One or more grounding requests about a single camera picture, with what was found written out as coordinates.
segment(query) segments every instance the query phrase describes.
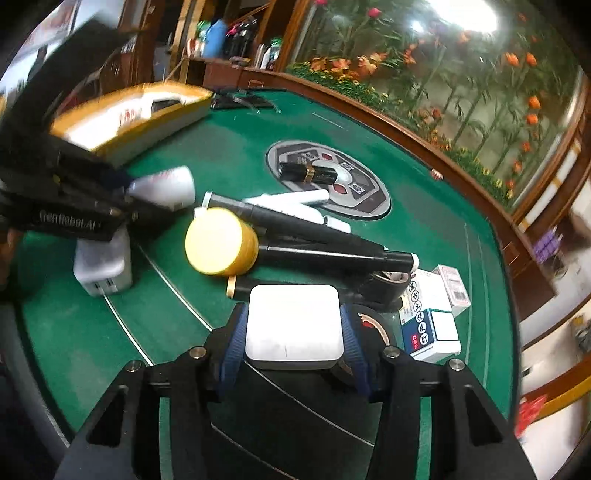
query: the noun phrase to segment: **blue and white medicine box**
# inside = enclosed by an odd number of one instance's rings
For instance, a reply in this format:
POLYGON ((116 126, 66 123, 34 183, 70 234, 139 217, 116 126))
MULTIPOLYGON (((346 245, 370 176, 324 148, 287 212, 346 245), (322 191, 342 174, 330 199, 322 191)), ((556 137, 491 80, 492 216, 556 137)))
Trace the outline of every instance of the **blue and white medicine box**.
POLYGON ((452 306, 439 275, 417 270, 403 296, 400 324, 406 353, 435 363, 462 351, 452 306))

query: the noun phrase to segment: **green table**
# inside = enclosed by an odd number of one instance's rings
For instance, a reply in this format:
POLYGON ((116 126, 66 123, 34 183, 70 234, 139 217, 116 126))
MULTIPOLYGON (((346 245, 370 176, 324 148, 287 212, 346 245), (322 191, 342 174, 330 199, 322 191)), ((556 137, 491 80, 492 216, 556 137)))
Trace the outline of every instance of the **green table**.
MULTIPOLYGON (((392 209, 380 220, 345 220, 353 233, 417 253, 425 270, 437 264, 459 269, 472 300, 472 307, 456 318, 460 357, 508 417, 517 387, 515 325, 503 259, 487 220, 444 181, 433 180, 416 158, 370 129, 293 93, 264 95, 281 114, 212 112, 140 156, 130 172, 141 176, 187 165, 199 199, 206 190, 243 198, 286 191, 265 165, 265 153, 277 141, 314 141, 357 158, 386 184, 392 209)), ((127 361, 142 355, 155 364, 173 360, 202 344, 211 328, 225 324, 235 304, 225 297, 225 279, 197 273, 185 258, 191 217, 187 212, 155 241, 135 239, 134 286, 108 299, 89 297, 76 282, 75 241, 29 233, 22 243, 17 280, 23 340, 72 428, 80 427, 127 361)), ((267 267, 256 268, 254 275, 310 281, 301 273, 267 267)), ((234 392, 211 411, 223 432, 215 441, 225 475, 352 480, 365 476, 380 408, 335 388, 322 373, 262 374, 243 365, 234 392)), ((428 399, 421 413, 417 477, 426 479, 428 399)))

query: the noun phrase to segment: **purple object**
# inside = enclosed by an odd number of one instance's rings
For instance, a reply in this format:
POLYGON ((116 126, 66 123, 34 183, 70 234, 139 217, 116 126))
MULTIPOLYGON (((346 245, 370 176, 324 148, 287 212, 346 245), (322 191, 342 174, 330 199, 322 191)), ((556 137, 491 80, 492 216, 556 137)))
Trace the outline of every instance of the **purple object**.
POLYGON ((538 263, 544 263, 552 255, 554 255, 560 248, 560 241, 562 237, 556 237, 554 229, 548 230, 542 237, 534 244, 535 259, 538 263))

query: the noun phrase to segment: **blue gripper pad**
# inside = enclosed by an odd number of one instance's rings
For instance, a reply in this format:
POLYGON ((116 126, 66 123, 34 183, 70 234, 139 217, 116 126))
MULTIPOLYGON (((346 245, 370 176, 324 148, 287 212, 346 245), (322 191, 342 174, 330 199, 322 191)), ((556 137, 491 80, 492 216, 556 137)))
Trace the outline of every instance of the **blue gripper pad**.
POLYGON ((238 370, 244 358, 246 346, 246 326, 248 325, 248 305, 242 304, 236 326, 231 334, 226 352, 220 362, 220 377, 217 385, 218 393, 230 390, 236 382, 238 370))
POLYGON ((344 357, 347 365, 353 371, 355 387, 357 391, 369 397, 371 393, 371 367, 365 358, 353 321, 357 314, 351 309, 350 304, 343 303, 340 307, 340 324, 343 329, 344 357))

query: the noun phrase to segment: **yellow cap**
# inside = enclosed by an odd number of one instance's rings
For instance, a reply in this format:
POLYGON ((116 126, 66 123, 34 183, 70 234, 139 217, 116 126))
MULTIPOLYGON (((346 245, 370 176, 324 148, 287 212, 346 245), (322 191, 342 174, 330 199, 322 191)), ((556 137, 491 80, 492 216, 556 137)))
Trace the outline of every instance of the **yellow cap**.
POLYGON ((195 270, 205 275, 242 275, 258 255, 255 231, 225 208, 209 208, 193 219, 185 252, 195 270))

